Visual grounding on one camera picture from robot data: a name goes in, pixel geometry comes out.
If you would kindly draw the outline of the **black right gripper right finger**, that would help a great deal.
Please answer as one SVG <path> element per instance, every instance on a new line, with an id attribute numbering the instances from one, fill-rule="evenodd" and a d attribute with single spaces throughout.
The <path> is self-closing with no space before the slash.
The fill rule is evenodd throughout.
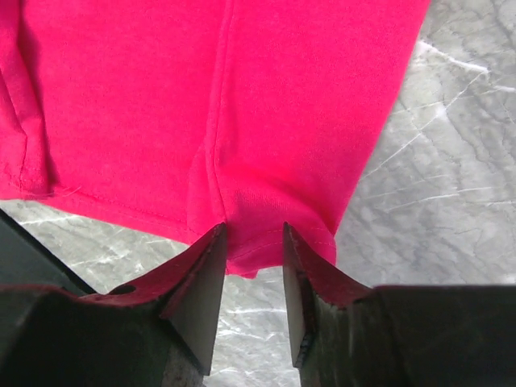
<path id="1" fill-rule="evenodd" d="M 513 285 L 369 288 L 283 229 L 293 366 L 304 386 L 512 386 Z"/>

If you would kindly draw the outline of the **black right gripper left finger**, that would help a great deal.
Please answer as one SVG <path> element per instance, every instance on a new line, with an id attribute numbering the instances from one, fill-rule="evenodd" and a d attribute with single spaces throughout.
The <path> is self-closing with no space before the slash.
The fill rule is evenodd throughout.
<path id="1" fill-rule="evenodd" d="M 106 294 L 1 288 L 4 386 L 199 386 L 209 375 L 227 262 L 219 224 Z"/>

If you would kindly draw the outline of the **magenta t shirt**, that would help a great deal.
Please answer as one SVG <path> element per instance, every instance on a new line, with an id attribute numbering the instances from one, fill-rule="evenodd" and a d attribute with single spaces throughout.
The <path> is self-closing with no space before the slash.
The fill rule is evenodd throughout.
<path id="1" fill-rule="evenodd" d="M 325 260 L 426 1 L 4 1 L 1 197 L 193 243 L 227 272 Z"/>

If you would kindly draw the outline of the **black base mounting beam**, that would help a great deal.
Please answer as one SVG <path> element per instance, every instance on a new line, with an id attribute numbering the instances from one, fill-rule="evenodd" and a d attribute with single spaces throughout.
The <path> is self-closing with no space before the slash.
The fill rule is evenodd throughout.
<path id="1" fill-rule="evenodd" d="M 1 284 L 51 285 L 77 296 L 95 292 L 4 211 L 1 213 Z"/>

